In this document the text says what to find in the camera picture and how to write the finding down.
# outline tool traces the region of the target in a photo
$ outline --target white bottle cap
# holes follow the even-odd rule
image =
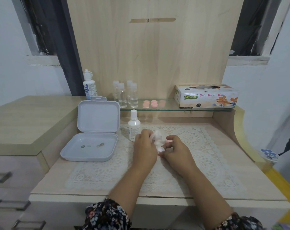
[[[113,81],[113,87],[118,88],[119,81]]]
[[[130,89],[131,90],[136,90],[137,86],[136,86],[136,83],[131,83],[130,84]]]
[[[138,114],[137,114],[136,110],[131,110],[130,118],[131,118],[131,120],[137,120],[138,119]]]
[[[125,89],[125,84],[124,83],[118,83],[118,89],[120,89],[120,90]]]
[[[89,70],[85,70],[85,72],[83,73],[84,76],[84,80],[85,81],[90,81],[93,77],[93,73],[91,73]]]
[[[127,86],[130,87],[132,83],[133,83],[132,80],[128,80],[127,81]]]

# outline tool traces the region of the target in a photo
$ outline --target white lace mat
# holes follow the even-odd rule
[[[197,166],[224,197],[245,197],[246,190],[238,177],[229,168],[217,146],[204,127],[171,125],[142,125],[162,135],[177,135],[185,143]],[[69,179],[68,189],[106,190],[106,194],[120,180],[132,162],[133,142],[129,141],[128,127],[117,131],[118,141],[113,157],[106,162],[79,162]],[[158,160],[147,176],[140,195],[163,197],[190,197],[184,180],[164,160]]]

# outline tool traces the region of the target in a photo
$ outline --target person's left hand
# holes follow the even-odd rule
[[[150,173],[155,165],[158,152],[154,142],[150,142],[149,137],[153,134],[151,130],[143,129],[141,134],[135,137],[133,146],[133,162],[132,166]]]

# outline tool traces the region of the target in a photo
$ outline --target forearm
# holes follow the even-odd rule
[[[132,166],[109,194],[109,198],[121,205],[130,218],[147,175],[146,170]]]
[[[195,168],[184,179],[206,229],[216,228],[233,213],[229,204],[198,168]]]

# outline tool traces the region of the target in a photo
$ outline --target floral sleeve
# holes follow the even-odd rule
[[[256,218],[250,216],[240,217],[237,213],[233,213],[228,219],[224,220],[215,230],[262,230],[263,226]]]
[[[131,221],[122,207],[111,199],[105,199],[86,208],[86,220],[81,229],[128,230],[130,227]]]

